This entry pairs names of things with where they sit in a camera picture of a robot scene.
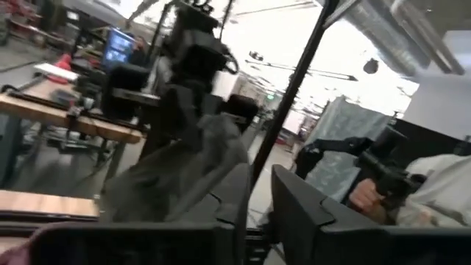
computer monitor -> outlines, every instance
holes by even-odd
[[[110,69],[115,63],[125,63],[132,54],[134,39],[121,32],[119,29],[112,28],[108,33],[105,52],[102,58],[102,65],[105,69]]]

workbench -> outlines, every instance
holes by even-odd
[[[93,200],[0,190],[0,211],[98,216]],[[26,242],[27,238],[0,237],[0,253]]]
[[[37,27],[35,26],[32,26],[32,25],[28,25],[28,24],[23,24],[21,22],[18,22],[18,21],[14,21],[14,20],[10,20],[10,23],[14,26],[14,27],[18,27],[18,28],[21,28],[21,29],[24,29],[26,30],[29,34],[28,35],[22,35],[22,34],[18,34],[18,33],[14,33],[14,32],[11,32],[12,35],[16,36],[17,38],[24,38],[24,39],[29,39],[30,38],[30,35],[39,35],[39,36],[42,36],[44,37],[45,39],[47,40],[53,40],[55,42],[58,42],[58,43],[61,43],[63,44],[64,46],[70,46],[72,43],[69,43],[68,41],[64,40],[62,37],[57,37],[57,36],[54,36],[54,35],[51,35],[49,34],[48,32],[44,32],[40,29],[38,29]]]
[[[38,77],[18,89],[23,90],[26,95],[48,100],[51,100],[50,93],[56,89],[76,93],[73,91],[73,85],[57,84],[42,77]],[[0,141],[0,188],[2,188],[7,178],[14,172],[16,157],[23,137],[21,133],[22,119],[56,127],[68,127],[69,120],[64,110],[18,99],[9,96],[8,93],[0,94],[0,113],[9,116],[3,140]],[[116,174],[126,144],[136,144],[142,138],[142,133],[137,130],[88,117],[79,117],[73,130],[118,142],[105,177],[106,180]]]

monitor screen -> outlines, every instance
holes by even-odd
[[[125,63],[132,53],[134,39],[118,29],[111,29],[108,35],[102,65],[110,68],[114,63]]]
[[[71,20],[74,20],[74,21],[78,21],[79,20],[79,15],[75,12],[67,11],[67,18],[71,19]]]

black pole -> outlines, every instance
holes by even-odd
[[[281,99],[280,106],[278,107],[277,113],[273,118],[272,125],[267,130],[265,138],[258,150],[257,156],[253,162],[252,166],[252,190],[257,183],[258,178],[260,177],[260,173],[265,166],[266,159],[270,155],[272,151],[273,145],[277,140],[278,133],[281,131],[281,127],[283,126],[283,122],[288,115],[288,112],[293,105],[294,99],[296,98],[296,94],[301,86],[302,80],[304,76],[308,72],[309,66],[311,65],[311,61],[316,54],[316,50],[319,47],[321,42],[322,36],[324,35],[325,28],[324,23],[327,18],[335,11],[337,5],[339,4],[339,0],[326,0],[324,4],[324,8],[321,11],[319,16],[319,20],[314,27],[314,30],[309,37],[308,44],[306,45],[304,52],[301,55],[300,61],[297,64],[296,70],[294,70],[293,78],[291,79],[288,88],[286,89],[285,95]]]
[[[163,27],[163,22],[165,21],[165,18],[170,10],[170,8],[173,6],[172,4],[173,2],[170,2],[168,4],[165,4],[163,6],[163,10],[162,10],[162,15],[160,15],[160,20],[159,20],[159,23],[157,24],[157,26],[155,27],[155,31],[154,31],[154,35],[152,36],[152,40],[150,42],[150,47],[149,49],[147,49],[147,54],[146,54],[146,59],[145,59],[145,63],[146,65],[148,63],[150,63],[151,61],[151,56],[154,55],[154,50],[155,50],[155,43],[157,41],[157,39],[159,38],[159,35],[160,35],[160,31]]]
[[[227,19],[229,19],[230,11],[233,9],[235,0],[229,0],[226,6],[226,12],[224,13],[224,17],[222,18],[221,23],[221,32],[219,33],[219,40],[222,41],[222,33],[224,31],[224,27],[226,26]]]
[[[81,43],[82,43],[82,37],[83,37],[84,34],[85,34],[85,28],[84,28],[84,27],[80,27],[79,34],[78,34],[77,37],[75,38],[74,45],[72,46],[72,49],[71,49],[71,58],[72,58],[72,59],[75,58],[75,54],[76,54],[76,53],[78,52],[78,50],[79,50],[79,46],[80,46]]]

gray tarp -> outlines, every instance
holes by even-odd
[[[342,140],[348,137],[376,139],[391,117],[358,105],[345,98],[333,101],[305,144],[315,139]],[[306,181],[329,197],[341,200],[351,186],[359,169],[353,166],[352,155],[326,152],[316,168],[308,174]]]

